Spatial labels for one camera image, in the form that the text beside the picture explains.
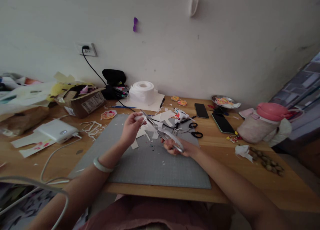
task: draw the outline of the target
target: bracelet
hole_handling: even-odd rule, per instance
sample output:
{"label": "bracelet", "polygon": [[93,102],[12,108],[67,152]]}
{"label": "bracelet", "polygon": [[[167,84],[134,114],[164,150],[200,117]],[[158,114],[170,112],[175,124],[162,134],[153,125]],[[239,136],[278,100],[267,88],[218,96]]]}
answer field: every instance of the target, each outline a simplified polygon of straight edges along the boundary
{"label": "bracelet", "polygon": [[102,172],[110,173],[110,172],[113,171],[113,169],[106,168],[106,167],[102,166],[101,163],[98,160],[98,157],[93,160],[93,164],[97,169],[99,169]]}

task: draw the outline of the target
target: wall hook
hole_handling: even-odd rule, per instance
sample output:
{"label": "wall hook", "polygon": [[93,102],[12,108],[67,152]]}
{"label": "wall hook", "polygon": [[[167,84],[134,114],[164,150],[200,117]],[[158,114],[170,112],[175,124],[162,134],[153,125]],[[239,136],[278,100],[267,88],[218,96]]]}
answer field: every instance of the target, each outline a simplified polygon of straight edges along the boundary
{"label": "wall hook", "polygon": [[197,12],[198,3],[199,3],[199,0],[190,1],[190,10],[189,10],[190,17],[194,16],[194,14]]}

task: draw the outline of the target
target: black-handled scissors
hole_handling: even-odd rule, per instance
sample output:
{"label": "black-handled scissors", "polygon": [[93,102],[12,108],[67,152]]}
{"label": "black-handled scissors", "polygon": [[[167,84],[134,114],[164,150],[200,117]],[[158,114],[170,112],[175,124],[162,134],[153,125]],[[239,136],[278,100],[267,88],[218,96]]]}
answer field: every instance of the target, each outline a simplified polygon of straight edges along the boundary
{"label": "black-handled scissors", "polygon": [[[190,123],[189,124],[189,129],[187,131],[181,132],[181,133],[186,133],[186,132],[190,132],[191,129],[196,128],[198,126],[197,123]],[[200,132],[190,132],[192,136],[194,136],[195,138],[202,138],[203,134]]]}

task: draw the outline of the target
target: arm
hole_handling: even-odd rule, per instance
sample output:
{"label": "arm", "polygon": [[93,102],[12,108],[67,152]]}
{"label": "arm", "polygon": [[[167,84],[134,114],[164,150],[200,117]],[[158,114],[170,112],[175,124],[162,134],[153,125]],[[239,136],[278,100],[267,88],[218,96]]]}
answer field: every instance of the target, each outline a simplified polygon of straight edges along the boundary
{"label": "arm", "polygon": [[[282,211],[251,182],[200,148],[184,140],[180,139],[180,141],[185,148],[183,155],[192,157],[208,173],[248,220],[252,229],[291,229]],[[176,149],[172,150],[173,145],[175,145],[173,140],[165,141],[165,148],[168,152],[176,155],[179,152]]]}
{"label": "arm", "polygon": [[[99,162],[106,168],[114,168],[123,153],[134,142],[142,120],[135,121],[135,116],[142,113],[132,113],[126,120],[122,136],[112,148],[99,157]],[[57,229],[72,229],[85,209],[91,205],[106,182],[109,173],[98,170],[93,164],[82,174],[67,184],[64,190],[69,194],[69,205]],[[49,230],[56,223],[65,205],[65,197],[57,194],[37,215],[28,229]]]}

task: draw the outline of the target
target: hand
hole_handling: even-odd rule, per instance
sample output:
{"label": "hand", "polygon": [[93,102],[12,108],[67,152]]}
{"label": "hand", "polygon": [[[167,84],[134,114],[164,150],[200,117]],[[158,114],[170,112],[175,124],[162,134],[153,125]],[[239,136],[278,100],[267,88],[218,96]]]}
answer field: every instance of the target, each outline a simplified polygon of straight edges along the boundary
{"label": "hand", "polygon": [[124,123],[122,135],[120,138],[120,142],[130,146],[134,140],[136,139],[137,133],[140,127],[144,124],[147,124],[146,121],[143,121],[143,118],[140,118],[138,121],[135,121],[136,116],[141,116],[142,112],[134,112],[131,113],[130,116]]}
{"label": "hand", "polygon": [[[199,151],[200,151],[200,148],[191,144],[190,142],[187,142],[185,140],[182,140],[181,138],[178,138],[179,141],[181,142],[181,144],[183,145],[184,147],[184,152],[181,153],[182,155],[184,155],[185,157],[194,157]],[[171,155],[178,155],[180,152],[174,148],[173,146],[178,146],[178,144],[176,144],[176,142],[172,139],[170,140],[164,140],[163,138],[161,138],[161,143],[164,143],[164,148],[167,149],[167,152],[170,153]]]}

